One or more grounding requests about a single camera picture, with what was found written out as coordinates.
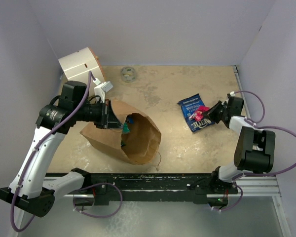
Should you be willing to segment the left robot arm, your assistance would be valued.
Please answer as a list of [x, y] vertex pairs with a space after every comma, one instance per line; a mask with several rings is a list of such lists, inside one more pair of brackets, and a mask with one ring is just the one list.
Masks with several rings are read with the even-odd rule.
[[105, 93], [112, 87], [109, 81], [96, 83], [96, 101], [91, 103], [86, 84], [79, 81], [64, 83], [61, 94], [40, 110], [28, 154], [12, 183], [0, 188], [1, 200], [43, 217], [63, 196], [76, 190], [81, 194], [91, 190], [91, 174], [79, 168], [54, 181], [44, 178], [57, 148], [78, 121], [92, 122], [100, 129], [123, 128], [111, 101], [105, 98]]

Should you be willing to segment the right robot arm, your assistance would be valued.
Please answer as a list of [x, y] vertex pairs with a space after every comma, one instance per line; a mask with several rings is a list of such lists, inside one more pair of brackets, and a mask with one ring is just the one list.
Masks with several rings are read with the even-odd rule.
[[217, 177], [210, 180], [210, 189], [221, 193], [227, 188], [227, 183], [237, 177], [253, 174], [267, 174], [274, 164], [275, 133], [269, 130], [255, 128], [241, 115], [244, 100], [229, 96], [226, 101], [219, 101], [202, 115], [211, 122], [223, 122], [224, 125], [239, 135], [233, 162], [218, 167]]

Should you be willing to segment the blue chips bag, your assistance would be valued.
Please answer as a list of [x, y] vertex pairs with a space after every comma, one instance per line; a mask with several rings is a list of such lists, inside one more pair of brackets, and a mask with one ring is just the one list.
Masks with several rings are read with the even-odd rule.
[[214, 125], [214, 122], [202, 115], [203, 112], [209, 110], [209, 107], [205, 106], [199, 93], [179, 101], [178, 105], [192, 133]]

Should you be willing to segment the teal snack packet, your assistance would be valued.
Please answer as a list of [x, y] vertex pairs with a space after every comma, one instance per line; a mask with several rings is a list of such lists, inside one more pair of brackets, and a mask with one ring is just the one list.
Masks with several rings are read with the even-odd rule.
[[[131, 132], [131, 130], [129, 128], [130, 124], [134, 124], [134, 121], [132, 119], [127, 119], [123, 125], [122, 134], [129, 134]], [[121, 140], [120, 145], [121, 145], [121, 147], [126, 146], [126, 144], [123, 140]]]

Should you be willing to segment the red snack packet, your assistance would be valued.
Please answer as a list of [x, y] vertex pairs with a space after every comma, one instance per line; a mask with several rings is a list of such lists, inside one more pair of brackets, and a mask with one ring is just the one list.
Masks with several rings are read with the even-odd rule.
[[203, 116], [203, 113], [208, 111], [210, 108], [207, 107], [207, 106], [200, 106], [195, 112], [194, 114], [192, 115], [192, 118], [196, 121], [201, 121], [204, 116]]

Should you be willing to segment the brown paper bag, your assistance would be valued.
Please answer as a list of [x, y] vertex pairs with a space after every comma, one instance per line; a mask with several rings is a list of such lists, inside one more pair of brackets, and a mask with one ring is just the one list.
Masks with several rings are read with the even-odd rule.
[[161, 142], [161, 132], [144, 112], [120, 100], [112, 101], [118, 119], [127, 124], [130, 132], [99, 129], [88, 123], [80, 134], [93, 148], [130, 164], [147, 164], [156, 156]]

